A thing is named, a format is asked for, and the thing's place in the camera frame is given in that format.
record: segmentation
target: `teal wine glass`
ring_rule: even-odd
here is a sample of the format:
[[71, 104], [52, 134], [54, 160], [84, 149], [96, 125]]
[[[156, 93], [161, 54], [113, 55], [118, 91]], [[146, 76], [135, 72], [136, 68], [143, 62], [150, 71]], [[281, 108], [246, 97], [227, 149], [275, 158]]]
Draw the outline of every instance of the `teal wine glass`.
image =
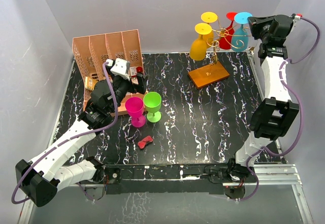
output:
[[253, 15], [248, 12], [240, 12], [235, 16], [235, 22], [240, 24], [239, 29], [235, 31], [232, 38], [232, 50], [241, 52], [247, 49], [248, 32], [244, 29], [244, 24], [248, 23], [248, 18]]

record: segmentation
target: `gray floor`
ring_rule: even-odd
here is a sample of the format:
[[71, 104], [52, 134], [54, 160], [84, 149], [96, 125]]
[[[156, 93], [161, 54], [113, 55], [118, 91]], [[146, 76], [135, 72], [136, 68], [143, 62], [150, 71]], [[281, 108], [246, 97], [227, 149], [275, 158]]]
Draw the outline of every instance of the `gray floor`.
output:
[[239, 204], [205, 193], [106, 195], [92, 204], [78, 187], [68, 187], [48, 205], [34, 207], [29, 224], [41, 223], [303, 222], [291, 185], [263, 185], [253, 198]]

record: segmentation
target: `green plastic cup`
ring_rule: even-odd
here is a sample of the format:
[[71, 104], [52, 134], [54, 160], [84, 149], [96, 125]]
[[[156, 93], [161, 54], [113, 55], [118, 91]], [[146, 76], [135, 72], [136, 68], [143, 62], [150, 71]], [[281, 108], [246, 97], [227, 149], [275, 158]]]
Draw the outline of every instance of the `green plastic cup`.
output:
[[143, 103], [148, 111], [147, 119], [150, 122], [158, 122], [161, 119], [161, 96], [157, 92], [149, 92], [143, 97]]

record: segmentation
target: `black marble surface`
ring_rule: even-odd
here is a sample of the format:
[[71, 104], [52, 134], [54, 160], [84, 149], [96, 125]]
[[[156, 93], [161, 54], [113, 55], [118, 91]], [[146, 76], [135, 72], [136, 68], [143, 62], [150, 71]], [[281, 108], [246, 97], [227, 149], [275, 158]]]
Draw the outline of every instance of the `black marble surface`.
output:
[[[247, 54], [221, 52], [218, 58], [230, 77], [196, 89], [187, 73], [211, 62], [194, 62], [186, 53], [144, 54], [148, 90], [162, 97], [161, 120], [137, 129], [128, 115], [82, 147], [75, 164], [94, 155], [104, 164], [184, 164], [226, 162], [248, 137], [253, 111], [261, 102]], [[84, 85], [74, 64], [54, 140], [64, 134], [83, 107]], [[137, 143], [150, 135], [153, 144]], [[269, 148], [277, 152], [275, 143]], [[279, 162], [262, 153], [258, 162]]]

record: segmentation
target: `pink plastic cup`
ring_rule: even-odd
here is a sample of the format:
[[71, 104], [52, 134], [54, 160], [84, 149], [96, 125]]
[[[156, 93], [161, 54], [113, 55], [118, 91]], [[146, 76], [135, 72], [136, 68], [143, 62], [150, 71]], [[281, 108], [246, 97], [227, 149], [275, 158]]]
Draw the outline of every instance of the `pink plastic cup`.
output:
[[125, 102], [127, 113], [131, 116], [131, 124], [135, 127], [142, 127], [146, 123], [146, 118], [142, 115], [144, 112], [143, 100], [138, 97], [132, 97]]

